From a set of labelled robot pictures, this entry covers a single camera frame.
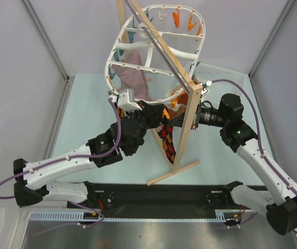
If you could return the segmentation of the white round clip hanger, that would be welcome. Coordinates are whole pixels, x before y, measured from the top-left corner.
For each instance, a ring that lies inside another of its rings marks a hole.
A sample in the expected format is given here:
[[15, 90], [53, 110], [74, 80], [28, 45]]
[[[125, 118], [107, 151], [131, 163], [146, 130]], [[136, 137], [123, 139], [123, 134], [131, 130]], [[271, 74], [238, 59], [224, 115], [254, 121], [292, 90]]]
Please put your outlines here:
[[[206, 25], [201, 14], [194, 8], [172, 4], [153, 4], [142, 10], [189, 77], [193, 78], [206, 36]], [[141, 66], [125, 62], [132, 50], [139, 50]], [[112, 65], [145, 72], [152, 100], [143, 101], [151, 105], [166, 106], [170, 100], [166, 97], [167, 92], [180, 85], [145, 33], [144, 24], [134, 16], [130, 16], [121, 27], [105, 65], [104, 77], [109, 94], [118, 95], [122, 90], [121, 81], [112, 69]]]

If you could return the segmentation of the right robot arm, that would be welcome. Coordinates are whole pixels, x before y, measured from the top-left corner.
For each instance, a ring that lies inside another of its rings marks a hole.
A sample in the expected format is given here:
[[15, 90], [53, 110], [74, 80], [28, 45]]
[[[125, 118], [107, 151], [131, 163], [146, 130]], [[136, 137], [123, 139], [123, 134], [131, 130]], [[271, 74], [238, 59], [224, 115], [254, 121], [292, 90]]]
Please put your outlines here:
[[264, 194], [234, 181], [224, 186], [222, 203], [227, 208], [239, 204], [254, 210], [284, 236], [297, 228], [297, 182], [266, 153], [259, 131], [243, 121], [243, 111], [240, 97], [227, 93], [218, 108], [199, 104], [195, 125], [219, 127], [224, 144], [251, 167], [268, 190]]

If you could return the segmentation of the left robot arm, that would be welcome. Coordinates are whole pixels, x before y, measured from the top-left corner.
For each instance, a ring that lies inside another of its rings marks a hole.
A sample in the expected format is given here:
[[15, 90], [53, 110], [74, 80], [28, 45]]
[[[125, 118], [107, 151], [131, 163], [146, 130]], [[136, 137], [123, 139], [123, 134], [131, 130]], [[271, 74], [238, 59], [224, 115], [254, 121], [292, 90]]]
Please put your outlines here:
[[97, 195], [93, 183], [61, 182], [59, 178], [82, 170], [99, 169], [132, 156], [144, 144], [147, 130], [157, 128], [167, 120], [163, 104], [139, 102], [139, 110], [117, 117], [117, 122], [97, 137], [66, 154], [39, 162], [20, 158], [13, 162], [14, 195], [18, 206], [30, 206], [42, 201], [66, 201], [90, 208]]

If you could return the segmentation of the orange brown garment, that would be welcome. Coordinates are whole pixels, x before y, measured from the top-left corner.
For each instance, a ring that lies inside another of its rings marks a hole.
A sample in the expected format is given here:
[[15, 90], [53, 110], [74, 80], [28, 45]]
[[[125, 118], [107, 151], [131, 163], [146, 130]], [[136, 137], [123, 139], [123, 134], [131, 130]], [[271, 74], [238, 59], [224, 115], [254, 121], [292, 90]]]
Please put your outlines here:
[[173, 120], [175, 117], [184, 114], [185, 120], [194, 120], [199, 99], [201, 97], [201, 85], [193, 85], [190, 92], [180, 86], [176, 86], [169, 90], [166, 97], [170, 98], [163, 112], [163, 117]]

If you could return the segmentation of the mauve cloth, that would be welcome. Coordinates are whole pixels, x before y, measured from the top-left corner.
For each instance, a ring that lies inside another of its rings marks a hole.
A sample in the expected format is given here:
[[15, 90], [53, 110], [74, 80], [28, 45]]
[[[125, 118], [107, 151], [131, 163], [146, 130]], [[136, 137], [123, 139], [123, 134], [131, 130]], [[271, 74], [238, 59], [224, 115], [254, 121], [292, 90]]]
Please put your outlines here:
[[[139, 50], [132, 50], [125, 59], [128, 64], [142, 65], [142, 59]], [[149, 87], [147, 85], [145, 72], [130, 67], [121, 67], [112, 65], [112, 69], [121, 81], [121, 89], [130, 88], [134, 91], [134, 98], [151, 101]]]

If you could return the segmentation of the white plastic basket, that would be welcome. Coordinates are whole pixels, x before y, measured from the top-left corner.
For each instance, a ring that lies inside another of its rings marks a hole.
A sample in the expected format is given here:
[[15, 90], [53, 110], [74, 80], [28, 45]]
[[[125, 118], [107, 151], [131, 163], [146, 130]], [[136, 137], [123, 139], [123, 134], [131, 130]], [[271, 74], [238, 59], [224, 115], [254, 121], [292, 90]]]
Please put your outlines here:
[[217, 79], [228, 79], [239, 86], [244, 87], [246, 83], [245, 74], [226, 68], [200, 63], [194, 69], [194, 74], [202, 82], [214, 81]]

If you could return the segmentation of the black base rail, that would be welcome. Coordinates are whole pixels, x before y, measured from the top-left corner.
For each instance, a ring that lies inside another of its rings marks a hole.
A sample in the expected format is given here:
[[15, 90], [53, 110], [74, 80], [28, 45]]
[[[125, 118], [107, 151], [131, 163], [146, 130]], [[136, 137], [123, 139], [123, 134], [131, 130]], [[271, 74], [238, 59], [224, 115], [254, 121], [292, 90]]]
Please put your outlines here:
[[96, 184], [96, 199], [82, 203], [102, 208], [107, 218], [201, 219], [216, 210], [237, 210], [229, 185]]

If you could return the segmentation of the wooden drying rack frame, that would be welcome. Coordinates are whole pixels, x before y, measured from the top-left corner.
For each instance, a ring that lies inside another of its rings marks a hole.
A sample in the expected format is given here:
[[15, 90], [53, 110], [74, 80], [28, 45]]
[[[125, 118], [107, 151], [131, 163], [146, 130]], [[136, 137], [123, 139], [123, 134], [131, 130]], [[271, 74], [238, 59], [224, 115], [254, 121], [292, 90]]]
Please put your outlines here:
[[[195, 128], [198, 106], [209, 92], [194, 76], [206, 26], [202, 16], [187, 6], [140, 7], [137, 1], [118, 1], [117, 7], [121, 27], [104, 69], [107, 86], [119, 97], [122, 110], [161, 106], [165, 110], [161, 118], [167, 120], [152, 132], [169, 172], [149, 181], [151, 186], [199, 165], [199, 161], [187, 165], [181, 161]], [[152, 76], [150, 97], [136, 96], [134, 87], [115, 87], [113, 77], [123, 70]]]

